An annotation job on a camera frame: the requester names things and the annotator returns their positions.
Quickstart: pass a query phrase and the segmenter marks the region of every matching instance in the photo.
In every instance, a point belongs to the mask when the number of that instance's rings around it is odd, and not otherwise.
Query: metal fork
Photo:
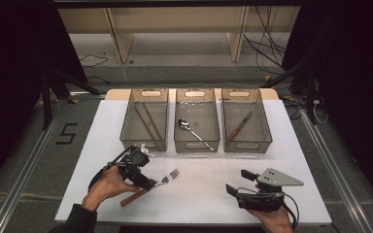
[[[178,175],[180,175],[180,171],[178,171],[178,169],[175,169],[170,174],[168,174],[165,177],[163,177],[159,182],[155,183],[153,185],[153,187],[156,187],[156,186],[161,185],[161,184],[170,183],[170,182],[174,181],[174,179],[177,178]],[[134,194],[130,195],[129,197],[127,197],[127,198],[123,199],[122,201],[120,201],[120,205],[122,207],[124,207],[124,206],[128,205],[129,203],[131,203],[133,200],[137,199],[138,197],[144,195],[147,192],[148,192],[147,189],[142,189],[141,191],[139,191],[137,193],[134,193]]]

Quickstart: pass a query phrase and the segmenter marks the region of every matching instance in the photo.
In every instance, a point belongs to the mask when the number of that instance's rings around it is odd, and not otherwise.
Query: hand
[[[247,210],[251,215],[256,216],[263,225],[272,233],[292,233],[292,226],[289,221],[288,212],[284,207],[276,212],[264,213]]]
[[[82,207],[89,211],[96,211],[101,203],[126,191],[137,192],[141,188],[125,183],[120,176],[118,166],[112,166],[93,185],[83,200]]]

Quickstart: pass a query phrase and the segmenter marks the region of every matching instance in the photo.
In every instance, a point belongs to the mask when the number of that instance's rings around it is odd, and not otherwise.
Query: sleeve
[[[55,226],[49,233],[90,233],[96,224],[96,212],[84,209],[81,205],[74,204],[65,223]]]

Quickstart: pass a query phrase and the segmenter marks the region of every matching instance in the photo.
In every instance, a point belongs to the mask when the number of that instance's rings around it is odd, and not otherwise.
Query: metal spoon
[[[188,130],[191,134],[193,134],[193,136],[195,136],[197,139],[199,139],[199,141],[201,142],[204,142],[204,140],[202,140],[195,132],[193,132],[190,128],[189,128],[189,123],[185,120],[185,119],[182,119],[180,118],[178,120],[178,124],[180,125],[180,127],[182,129],[186,129]],[[207,148],[209,148],[210,150],[214,151],[213,148],[211,148],[211,146],[205,142],[205,146],[207,146]]]

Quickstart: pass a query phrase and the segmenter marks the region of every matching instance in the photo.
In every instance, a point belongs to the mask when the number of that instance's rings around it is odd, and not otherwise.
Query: white tabletop
[[[119,134],[127,101],[101,101],[86,138],[81,157],[69,182],[55,220],[64,221],[74,203],[81,203],[92,177],[118,156],[124,147]],[[132,193],[108,199],[98,209],[98,221],[117,224],[147,225],[251,225],[259,220],[239,209],[237,201],[225,191],[225,184],[256,189],[255,183],[241,177],[241,169],[253,173],[268,167],[304,182],[303,186],[283,187],[299,208],[299,224],[326,225],[331,222],[314,182],[311,171],[292,129],[284,104],[280,100],[264,100],[264,108],[273,143],[266,154],[223,152],[221,141],[217,153],[175,153],[175,102],[170,101],[168,150],[151,158],[142,168],[150,179],[160,180],[178,168],[180,176],[169,184],[158,186],[125,207],[119,202]],[[221,120],[220,103],[218,103]],[[295,206],[286,198],[295,212]]]

